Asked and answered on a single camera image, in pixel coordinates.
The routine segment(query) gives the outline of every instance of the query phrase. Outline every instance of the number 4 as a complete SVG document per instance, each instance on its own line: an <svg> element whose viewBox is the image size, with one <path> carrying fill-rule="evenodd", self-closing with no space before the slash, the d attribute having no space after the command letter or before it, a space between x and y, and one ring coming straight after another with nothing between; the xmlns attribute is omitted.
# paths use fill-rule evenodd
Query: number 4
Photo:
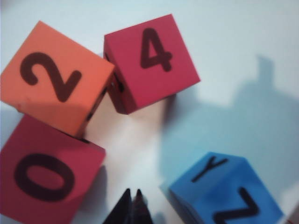
<svg viewBox="0 0 299 224"><path fill-rule="evenodd" d="M150 41L153 44L156 56L150 57ZM142 35L142 49L141 49L141 60L140 65L144 69L152 67L157 64L161 64L164 71L171 70L170 60L172 54L170 52L165 52L161 44L160 38L153 28L146 28Z"/></svg>

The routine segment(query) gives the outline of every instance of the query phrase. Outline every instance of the blue cube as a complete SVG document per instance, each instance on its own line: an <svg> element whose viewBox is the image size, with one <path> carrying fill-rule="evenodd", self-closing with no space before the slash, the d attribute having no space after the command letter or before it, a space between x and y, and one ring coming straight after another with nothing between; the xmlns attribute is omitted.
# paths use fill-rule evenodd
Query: blue cube
<svg viewBox="0 0 299 224"><path fill-rule="evenodd" d="M283 215L243 157L208 153L170 190L199 224L275 224Z"/></svg>

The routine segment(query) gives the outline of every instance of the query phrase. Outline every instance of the foam cube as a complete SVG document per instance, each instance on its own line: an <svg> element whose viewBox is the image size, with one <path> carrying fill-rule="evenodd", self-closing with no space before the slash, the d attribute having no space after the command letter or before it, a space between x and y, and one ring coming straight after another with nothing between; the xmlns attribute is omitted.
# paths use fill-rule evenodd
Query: foam cube
<svg viewBox="0 0 299 224"><path fill-rule="evenodd" d="M108 92L120 113L200 81L171 14L105 35L104 57L116 66Z"/></svg>
<svg viewBox="0 0 299 224"><path fill-rule="evenodd" d="M40 21L1 74L1 101L80 138L113 69Z"/></svg>
<svg viewBox="0 0 299 224"><path fill-rule="evenodd" d="M22 223L70 223L105 157L28 115L0 153L0 213Z"/></svg>
<svg viewBox="0 0 299 224"><path fill-rule="evenodd" d="M196 223L276 223L283 215L247 160L208 153L171 187Z"/></svg>

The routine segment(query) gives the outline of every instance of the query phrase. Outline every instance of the orange cube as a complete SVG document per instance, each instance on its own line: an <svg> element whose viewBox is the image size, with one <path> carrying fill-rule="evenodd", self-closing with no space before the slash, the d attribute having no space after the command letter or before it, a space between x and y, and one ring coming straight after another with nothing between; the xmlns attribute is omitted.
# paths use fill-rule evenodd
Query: orange cube
<svg viewBox="0 0 299 224"><path fill-rule="evenodd" d="M39 21L1 74L1 101L82 137L114 65Z"/></svg>

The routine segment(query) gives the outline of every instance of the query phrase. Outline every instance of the black object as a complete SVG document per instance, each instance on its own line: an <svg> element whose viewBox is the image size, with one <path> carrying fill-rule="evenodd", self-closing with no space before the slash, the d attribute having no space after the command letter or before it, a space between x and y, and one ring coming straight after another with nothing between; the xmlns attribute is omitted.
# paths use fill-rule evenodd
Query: black object
<svg viewBox="0 0 299 224"><path fill-rule="evenodd" d="M127 189L103 224L153 224L141 191L137 190L132 201Z"/></svg>

